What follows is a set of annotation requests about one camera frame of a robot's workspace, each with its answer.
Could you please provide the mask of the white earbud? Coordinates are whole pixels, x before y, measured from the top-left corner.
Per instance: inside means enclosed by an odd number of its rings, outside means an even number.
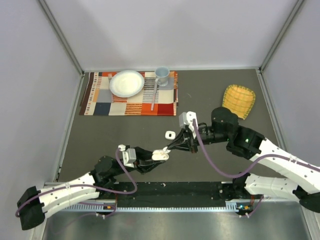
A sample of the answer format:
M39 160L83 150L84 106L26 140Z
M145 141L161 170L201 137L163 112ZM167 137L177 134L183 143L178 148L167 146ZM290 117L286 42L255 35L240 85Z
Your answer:
M167 146L163 148L163 151L166 152L166 153L169 153L169 152L170 152L170 150L168 149Z

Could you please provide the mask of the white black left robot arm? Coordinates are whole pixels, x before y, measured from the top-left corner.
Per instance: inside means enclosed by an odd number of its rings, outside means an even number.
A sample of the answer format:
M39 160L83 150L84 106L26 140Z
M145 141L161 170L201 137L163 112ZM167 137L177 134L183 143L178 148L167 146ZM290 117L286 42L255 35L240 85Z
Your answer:
M170 150L165 147L148 151L140 147L119 145L115 157L103 156L94 169L84 175L57 186L28 188L17 202L16 218L22 230L41 225L55 213L87 200L109 198L112 194L130 195L138 190L130 172L148 173L169 159ZM115 177L126 174L133 184L132 190L115 190Z

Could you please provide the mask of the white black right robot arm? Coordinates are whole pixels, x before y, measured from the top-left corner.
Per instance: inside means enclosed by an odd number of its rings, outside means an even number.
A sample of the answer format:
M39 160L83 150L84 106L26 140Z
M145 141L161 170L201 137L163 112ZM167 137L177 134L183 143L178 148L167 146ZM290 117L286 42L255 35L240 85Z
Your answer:
M320 211L320 169L286 152L263 134L239 125L238 116L225 107L211 112L211 125L198 123L195 112L179 116L180 133L164 152L181 150L196 153L205 145L226 143L226 150L252 162L238 174L223 173L230 184L218 187L226 200L276 197L294 201L304 208Z

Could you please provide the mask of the white earbud charging case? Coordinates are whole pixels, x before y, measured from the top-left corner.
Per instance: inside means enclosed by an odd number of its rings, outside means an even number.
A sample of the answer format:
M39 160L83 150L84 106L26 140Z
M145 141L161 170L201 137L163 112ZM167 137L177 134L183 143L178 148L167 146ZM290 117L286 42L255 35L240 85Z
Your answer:
M165 132L165 138L167 140L174 140L176 138L176 133L174 131L168 130Z

